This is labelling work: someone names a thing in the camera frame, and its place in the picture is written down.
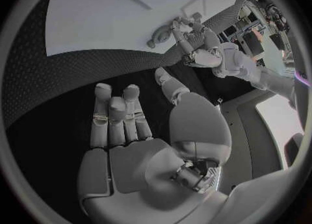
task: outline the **perforated panel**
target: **perforated panel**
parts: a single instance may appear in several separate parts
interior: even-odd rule
[[[205,25],[219,33],[237,21],[245,0],[215,15]],[[49,0],[41,0],[20,29],[4,75],[3,114],[6,127],[37,105],[83,85],[106,78],[173,65],[182,50],[172,47],[164,55],[128,50],[84,50],[46,57],[45,17]],[[192,41],[202,45],[200,38]]]

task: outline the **humanoid robot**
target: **humanoid robot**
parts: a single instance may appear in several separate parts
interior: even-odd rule
[[[205,49],[194,50],[181,32],[187,24],[202,34]],[[173,34],[191,67],[210,67],[218,77],[236,76],[294,102],[294,82],[260,68],[233,43],[220,43],[198,21],[173,21]],[[122,97],[97,84],[89,150],[82,161],[78,192],[82,209],[95,223],[190,223],[205,206],[208,221],[218,212],[215,194],[219,169],[231,153],[231,135],[221,112],[190,92],[164,68],[155,80],[174,105],[170,140],[153,138],[139,102],[139,87],[129,85]]]

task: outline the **robotic arm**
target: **robotic arm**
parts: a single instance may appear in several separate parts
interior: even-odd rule
[[[180,31],[180,25],[187,24],[201,34],[204,40],[204,49],[194,50]],[[190,67],[212,68],[214,75],[225,78],[235,76],[249,81],[252,86],[260,90],[270,90],[280,94],[295,106],[294,79],[282,77],[265,67],[257,67],[256,63],[234,43],[220,43],[217,35],[198,21],[189,21],[179,18],[173,21],[173,34],[177,43],[185,52],[185,65]]]

